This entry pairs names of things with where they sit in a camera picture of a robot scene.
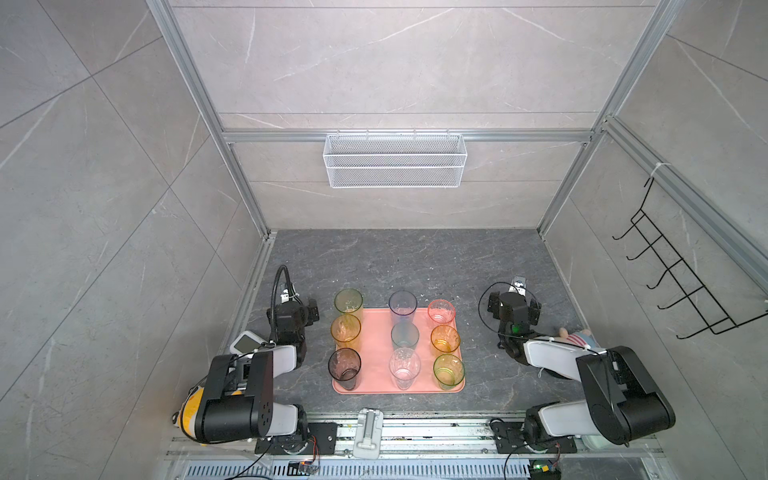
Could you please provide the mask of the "tall yellow glass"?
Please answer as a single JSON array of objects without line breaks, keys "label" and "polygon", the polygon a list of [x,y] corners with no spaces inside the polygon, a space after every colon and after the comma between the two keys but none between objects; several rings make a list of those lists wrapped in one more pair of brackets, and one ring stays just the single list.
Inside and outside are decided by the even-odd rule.
[{"label": "tall yellow glass", "polygon": [[330,333],[338,349],[360,349],[362,324],[357,316],[349,313],[338,316],[331,324]]}]

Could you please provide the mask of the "tall green glass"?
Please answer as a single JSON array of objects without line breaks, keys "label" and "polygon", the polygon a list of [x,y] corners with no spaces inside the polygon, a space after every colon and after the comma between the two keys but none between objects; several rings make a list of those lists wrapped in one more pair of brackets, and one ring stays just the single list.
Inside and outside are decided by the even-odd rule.
[{"label": "tall green glass", "polygon": [[354,288],[340,290],[334,297],[334,308],[342,315],[353,315],[358,320],[363,319],[364,297]]}]

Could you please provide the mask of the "tall dark grey glass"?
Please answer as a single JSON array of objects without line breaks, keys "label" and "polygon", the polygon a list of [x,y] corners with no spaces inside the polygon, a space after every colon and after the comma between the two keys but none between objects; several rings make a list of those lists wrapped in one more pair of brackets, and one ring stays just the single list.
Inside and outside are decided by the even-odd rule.
[{"label": "tall dark grey glass", "polygon": [[332,379],[344,390],[352,391],[357,387],[362,360],[352,348],[341,348],[332,353],[328,360],[328,371]]}]

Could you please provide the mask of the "pink glass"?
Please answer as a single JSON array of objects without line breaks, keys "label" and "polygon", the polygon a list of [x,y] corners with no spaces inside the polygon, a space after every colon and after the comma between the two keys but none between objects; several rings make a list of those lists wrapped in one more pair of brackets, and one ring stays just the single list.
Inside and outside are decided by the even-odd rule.
[{"label": "pink glass", "polygon": [[436,299],[427,306],[427,315],[434,327],[451,325],[456,318],[456,308],[448,300]]}]

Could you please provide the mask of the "short yellow glass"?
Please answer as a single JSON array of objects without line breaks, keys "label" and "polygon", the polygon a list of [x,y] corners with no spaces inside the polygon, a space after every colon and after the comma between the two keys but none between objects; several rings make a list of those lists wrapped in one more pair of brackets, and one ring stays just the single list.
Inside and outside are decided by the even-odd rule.
[{"label": "short yellow glass", "polygon": [[430,352],[435,358],[444,354],[455,355],[460,345],[460,335],[450,325],[438,325],[430,333]]}]

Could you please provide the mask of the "short green glass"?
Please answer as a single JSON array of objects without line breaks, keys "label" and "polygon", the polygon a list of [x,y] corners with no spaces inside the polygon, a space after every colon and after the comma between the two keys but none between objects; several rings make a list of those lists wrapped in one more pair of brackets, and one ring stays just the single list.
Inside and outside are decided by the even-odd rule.
[{"label": "short green glass", "polygon": [[441,389],[454,389],[465,380],[464,364],[453,354],[440,355],[434,360],[433,375]]}]

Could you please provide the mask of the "pink tray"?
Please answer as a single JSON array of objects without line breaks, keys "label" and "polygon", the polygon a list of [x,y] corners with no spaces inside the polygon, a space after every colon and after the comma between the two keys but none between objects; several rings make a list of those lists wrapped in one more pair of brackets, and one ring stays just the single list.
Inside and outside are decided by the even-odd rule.
[{"label": "pink tray", "polygon": [[362,331],[356,351],[361,357],[361,372],[354,390],[346,390],[336,381],[332,385],[341,395],[381,395],[381,394],[449,394],[462,391],[466,377],[461,375],[460,382],[451,388],[444,388],[434,373],[434,362],[439,352],[432,346],[431,332],[437,326],[427,313],[427,308],[418,308],[414,316],[414,325],[420,338],[415,348],[421,360],[421,370],[414,383],[407,390],[401,390],[389,370],[389,359],[394,352],[391,341],[391,329],[394,326],[389,308],[364,308],[362,310]]}]

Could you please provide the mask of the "tall blue glass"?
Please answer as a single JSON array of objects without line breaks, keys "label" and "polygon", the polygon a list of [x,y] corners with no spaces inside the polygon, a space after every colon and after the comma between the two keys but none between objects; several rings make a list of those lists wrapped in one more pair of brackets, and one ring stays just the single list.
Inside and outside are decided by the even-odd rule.
[{"label": "tall blue glass", "polygon": [[418,300],[412,292],[398,290],[389,297],[388,307],[393,325],[412,323],[418,308]]}]

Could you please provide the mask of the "teal dimpled glass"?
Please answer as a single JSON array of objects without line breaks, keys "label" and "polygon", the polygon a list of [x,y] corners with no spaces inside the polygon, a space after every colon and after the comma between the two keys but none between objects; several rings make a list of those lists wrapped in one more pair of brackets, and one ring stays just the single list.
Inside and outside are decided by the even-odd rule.
[{"label": "teal dimpled glass", "polygon": [[412,322],[399,322],[391,330],[391,341],[395,350],[416,349],[419,339],[419,329]]}]

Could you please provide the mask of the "clear glass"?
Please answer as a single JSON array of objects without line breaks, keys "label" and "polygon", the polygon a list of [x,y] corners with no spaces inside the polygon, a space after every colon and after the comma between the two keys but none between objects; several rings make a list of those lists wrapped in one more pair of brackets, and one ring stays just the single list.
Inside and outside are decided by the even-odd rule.
[{"label": "clear glass", "polygon": [[407,390],[421,372],[421,358],[414,349],[398,348],[392,353],[388,366],[395,385]]}]

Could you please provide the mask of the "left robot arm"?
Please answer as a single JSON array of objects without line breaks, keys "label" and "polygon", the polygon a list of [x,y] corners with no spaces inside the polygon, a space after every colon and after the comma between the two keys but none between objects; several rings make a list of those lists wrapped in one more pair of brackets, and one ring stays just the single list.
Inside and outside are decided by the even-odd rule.
[{"label": "left robot arm", "polygon": [[250,351],[214,357],[204,379],[191,389],[177,425],[200,444],[246,439],[308,438],[306,412],[299,404],[274,400],[274,380],[298,369],[307,353],[306,328],[319,320],[317,302],[302,301],[281,265],[267,310],[269,337],[256,337]]}]

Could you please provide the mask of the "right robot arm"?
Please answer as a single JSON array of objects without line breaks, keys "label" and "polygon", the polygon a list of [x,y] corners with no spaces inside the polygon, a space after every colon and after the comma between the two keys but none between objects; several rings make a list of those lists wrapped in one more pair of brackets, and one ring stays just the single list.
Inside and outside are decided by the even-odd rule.
[{"label": "right robot arm", "polygon": [[669,430],[676,414],[634,350],[603,348],[589,330],[555,336],[534,330],[542,304],[523,280],[492,283],[479,305],[498,322],[498,348],[518,363],[581,384],[584,398],[540,404],[526,410],[524,446],[542,451],[560,439],[600,436],[614,445]]}]

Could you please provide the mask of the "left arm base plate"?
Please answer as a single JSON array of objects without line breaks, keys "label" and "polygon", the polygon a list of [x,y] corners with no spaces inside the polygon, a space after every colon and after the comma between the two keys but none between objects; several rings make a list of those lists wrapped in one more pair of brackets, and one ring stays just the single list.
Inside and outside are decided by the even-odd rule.
[{"label": "left arm base plate", "polygon": [[271,455],[332,455],[337,443],[338,423],[311,422],[304,433],[277,436],[268,441],[258,440],[255,454],[267,452]]}]

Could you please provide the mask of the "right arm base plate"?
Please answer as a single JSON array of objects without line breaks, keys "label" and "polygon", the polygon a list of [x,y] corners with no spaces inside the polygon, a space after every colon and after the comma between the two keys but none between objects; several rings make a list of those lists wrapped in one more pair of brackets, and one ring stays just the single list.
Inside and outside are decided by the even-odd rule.
[{"label": "right arm base plate", "polygon": [[571,454],[577,452],[572,437],[548,437],[533,433],[524,422],[507,422],[494,418],[488,424],[498,453],[502,454]]}]

